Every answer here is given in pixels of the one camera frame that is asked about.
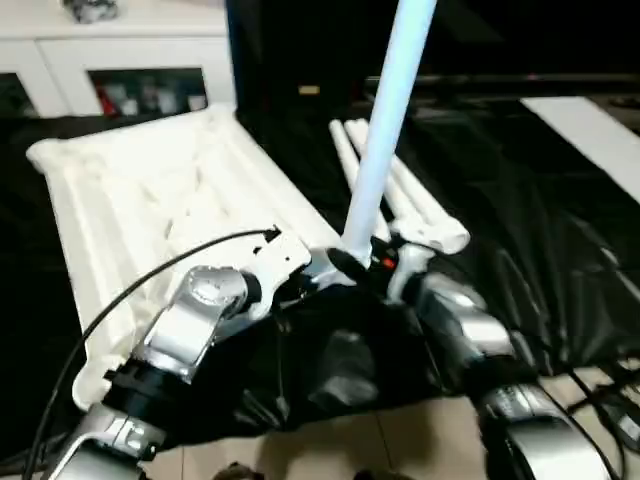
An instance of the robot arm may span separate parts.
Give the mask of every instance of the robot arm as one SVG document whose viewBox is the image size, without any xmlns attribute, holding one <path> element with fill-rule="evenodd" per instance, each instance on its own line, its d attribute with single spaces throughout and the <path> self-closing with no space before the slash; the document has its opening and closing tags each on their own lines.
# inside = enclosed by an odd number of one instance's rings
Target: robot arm
<svg viewBox="0 0 640 480">
<path fill-rule="evenodd" d="M 181 401 L 209 348 L 266 317 L 275 291 L 309 262 L 305 246 L 281 233 L 242 271 L 192 268 L 127 362 L 107 372 L 111 389 L 43 478 L 146 478 L 138 464 L 180 428 Z"/>
<path fill-rule="evenodd" d="M 476 409 L 490 479 L 611 478 L 594 446 L 537 386 L 476 292 L 432 273 L 415 275 L 403 293 Z"/>
</svg>

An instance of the cabinet door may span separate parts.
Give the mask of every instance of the cabinet door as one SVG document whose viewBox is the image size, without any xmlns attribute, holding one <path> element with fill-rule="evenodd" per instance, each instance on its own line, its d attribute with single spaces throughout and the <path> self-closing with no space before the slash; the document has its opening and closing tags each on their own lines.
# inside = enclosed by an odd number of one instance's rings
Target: cabinet door
<svg viewBox="0 0 640 480">
<path fill-rule="evenodd" d="M 68 114 L 36 43 L 0 41 L 0 117 Z"/>
<path fill-rule="evenodd" d="M 74 115 L 182 113 L 235 103 L 226 37 L 39 42 Z"/>
</svg>

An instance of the white cabinet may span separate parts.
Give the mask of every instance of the white cabinet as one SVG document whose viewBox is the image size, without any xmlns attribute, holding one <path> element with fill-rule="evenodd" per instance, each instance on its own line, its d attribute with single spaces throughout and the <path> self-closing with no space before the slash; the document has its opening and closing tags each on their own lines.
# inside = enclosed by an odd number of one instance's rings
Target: white cabinet
<svg viewBox="0 0 640 480">
<path fill-rule="evenodd" d="M 43 117 L 235 103 L 224 0 L 123 5 L 81 25 L 57 1 L 0 0 L 0 95 L 9 85 L 11 105 Z"/>
<path fill-rule="evenodd" d="M 0 41 L 0 115 L 58 117 L 68 113 L 34 41 Z"/>
<path fill-rule="evenodd" d="M 145 79 L 162 77 L 164 71 L 164 76 L 174 74 L 166 82 L 176 83 L 176 76 L 185 77 L 185 71 L 193 69 L 209 103 L 235 103 L 227 37 L 83 38 L 42 40 L 39 45 L 72 115 L 103 113 L 96 88 L 104 88 L 101 78 L 109 83 L 107 72 L 114 74 L 110 85 L 120 86 L 123 95 L 128 86 L 126 94 L 136 104 L 140 102 L 139 92 L 131 90 L 139 90 L 136 85 Z M 118 72 L 126 72 L 127 79 Z"/>
</svg>

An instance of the red light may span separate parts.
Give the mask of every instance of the red light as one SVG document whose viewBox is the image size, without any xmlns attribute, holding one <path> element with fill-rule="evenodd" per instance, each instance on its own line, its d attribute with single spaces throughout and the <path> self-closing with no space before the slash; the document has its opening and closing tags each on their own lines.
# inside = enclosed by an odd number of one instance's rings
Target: red light
<svg viewBox="0 0 640 480">
<path fill-rule="evenodd" d="M 396 262 L 394 262 L 390 258 L 382 259 L 382 264 L 387 268 L 396 268 Z"/>
</svg>

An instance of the black cable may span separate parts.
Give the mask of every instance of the black cable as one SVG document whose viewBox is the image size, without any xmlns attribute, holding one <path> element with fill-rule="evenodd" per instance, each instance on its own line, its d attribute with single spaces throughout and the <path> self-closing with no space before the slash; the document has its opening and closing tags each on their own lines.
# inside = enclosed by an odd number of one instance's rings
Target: black cable
<svg viewBox="0 0 640 480">
<path fill-rule="evenodd" d="M 147 272 L 142 277 L 138 278 L 135 282 L 133 282 L 131 285 L 129 285 L 126 289 L 124 289 L 113 300 L 111 300 L 111 302 L 96 316 L 96 318 L 93 319 L 93 321 L 89 324 L 86 330 L 82 333 L 82 336 L 80 337 L 78 342 L 71 349 L 71 352 L 69 353 L 69 356 L 67 357 L 67 360 L 65 361 L 64 366 L 62 367 L 62 370 L 58 375 L 58 379 L 56 380 L 53 390 L 51 391 L 51 396 L 49 397 L 49 401 L 47 402 L 44 412 L 42 413 L 42 417 L 40 418 L 40 423 L 38 424 L 36 434 L 33 438 L 31 451 L 29 452 L 29 458 L 27 459 L 27 464 L 25 466 L 22 479 L 31 480 L 31 478 L 33 477 L 33 473 L 35 471 L 36 462 L 38 458 L 38 452 L 40 450 L 40 445 L 42 444 L 43 437 L 44 437 L 47 425 L 49 423 L 49 417 L 51 416 L 51 411 L 53 410 L 53 407 L 58 398 L 58 394 L 60 392 L 62 384 L 64 383 L 67 375 L 69 374 L 70 368 L 76 356 L 78 355 L 78 353 L 80 353 L 80 350 L 84 347 L 85 342 L 88 340 L 91 334 L 95 331 L 96 328 L 98 328 L 98 326 L 107 317 L 107 315 L 109 315 L 109 313 L 113 311 L 113 309 L 115 309 L 123 300 L 125 300 L 129 295 L 131 295 L 135 290 L 137 290 L 138 287 L 140 287 L 142 284 L 147 282 L 149 279 L 155 277 L 159 273 L 175 265 L 176 263 L 184 260 L 185 258 L 195 255 L 196 253 L 202 250 L 213 247 L 214 245 L 217 245 L 219 243 L 233 240 L 235 238 L 248 237 L 251 235 L 267 236 L 268 234 L 277 236 L 278 233 L 279 231 L 275 228 L 273 230 L 246 230 L 244 232 L 232 233 L 230 235 L 225 235 L 224 237 L 219 237 L 214 240 L 205 242 L 195 248 L 192 248 L 191 250 L 181 253 L 180 255 L 172 258 L 171 260 L 164 262 L 162 265 L 159 265 L 153 270 Z"/>
<path fill-rule="evenodd" d="M 618 456 L 620 457 L 620 475 L 618 475 L 618 478 L 620 480 L 626 480 L 628 476 L 628 470 L 629 470 L 627 454 L 624 447 L 624 443 L 622 442 L 620 435 L 618 435 L 618 432 L 615 429 L 615 425 L 613 425 L 613 421 L 611 420 L 611 417 L 609 417 L 606 410 L 602 408 L 602 405 L 600 404 L 600 402 L 593 398 L 593 392 L 591 391 L 589 386 L 586 383 L 584 383 L 584 381 L 578 376 L 578 374 L 574 371 L 571 371 L 568 374 L 571 380 L 573 380 L 574 383 L 578 386 L 578 388 L 582 390 L 582 393 L 584 393 L 585 397 L 589 399 L 590 404 L 593 406 L 594 410 L 598 414 L 598 418 L 600 419 L 600 422 L 613 438 L 613 441 L 616 444 L 616 449 L 618 450 Z"/>
<path fill-rule="evenodd" d="M 640 369 L 629 370 L 628 372 L 622 374 L 620 378 L 614 380 L 613 383 L 610 383 L 609 385 L 599 385 L 598 387 L 596 387 L 596 389 L 592 391 L 592 398 L 601 400 L 602 398 L 612 393 L 619 393 L 629 385 L 638 383 L 638 381 L 640 381 Z M 569 413 L 574 414 L 578 410 L 581 410 L 584 407 L 588 407 L 590 403 L 591 402 L 588 398 L 584 398 L 569 405 L 567 407 L 567 410 L 569 411 Z"/>
</svg>

